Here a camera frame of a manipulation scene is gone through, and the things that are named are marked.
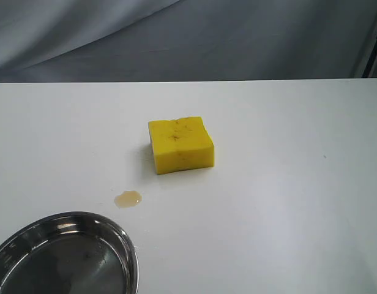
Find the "yellow sponge block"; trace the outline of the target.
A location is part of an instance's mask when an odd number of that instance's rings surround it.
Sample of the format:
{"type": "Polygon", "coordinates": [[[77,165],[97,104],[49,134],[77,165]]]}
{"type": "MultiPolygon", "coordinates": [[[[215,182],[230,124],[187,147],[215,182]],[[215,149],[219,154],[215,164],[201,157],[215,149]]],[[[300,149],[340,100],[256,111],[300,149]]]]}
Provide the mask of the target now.
{"type": "Polygon", "coordinates": [[[199,116],[148,123],[158,175],[214,166],[214,143],[199,116]]]}

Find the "amber liquid spill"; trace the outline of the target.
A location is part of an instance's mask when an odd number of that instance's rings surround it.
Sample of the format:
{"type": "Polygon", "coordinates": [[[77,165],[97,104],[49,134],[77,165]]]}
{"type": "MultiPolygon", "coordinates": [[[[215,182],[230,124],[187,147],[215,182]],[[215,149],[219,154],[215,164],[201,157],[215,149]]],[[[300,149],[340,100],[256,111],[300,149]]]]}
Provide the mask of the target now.
{"type": "Polygon", "coordinates": [[[131,208],[138,205],[142,201],[142,196],[135,190],[124,191],[114,199],[114,204],[118,208],[131,208]]]}

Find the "stainless steel round tray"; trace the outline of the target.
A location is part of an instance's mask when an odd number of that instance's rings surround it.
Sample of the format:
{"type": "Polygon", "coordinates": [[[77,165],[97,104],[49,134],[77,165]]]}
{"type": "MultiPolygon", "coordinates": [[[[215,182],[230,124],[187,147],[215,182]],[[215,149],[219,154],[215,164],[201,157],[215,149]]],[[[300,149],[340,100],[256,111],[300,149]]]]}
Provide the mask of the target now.
{"type": "Polygon", "coordinates": [[[44,217],[0,245],[0,293],[137,293],[138,286],[131,239],[99,214],[44,217]]]}

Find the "grey fabric backdrop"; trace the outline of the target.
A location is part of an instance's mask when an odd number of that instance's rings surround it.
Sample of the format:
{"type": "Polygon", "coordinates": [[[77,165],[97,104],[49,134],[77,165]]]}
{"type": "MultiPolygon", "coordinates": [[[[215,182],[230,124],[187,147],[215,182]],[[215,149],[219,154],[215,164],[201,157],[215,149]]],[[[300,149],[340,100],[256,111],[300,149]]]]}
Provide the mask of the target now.
{"type": "Polygon", "coordinates": [[[0,1],[0,83],[358,77],[377,1],[0,1]]]}

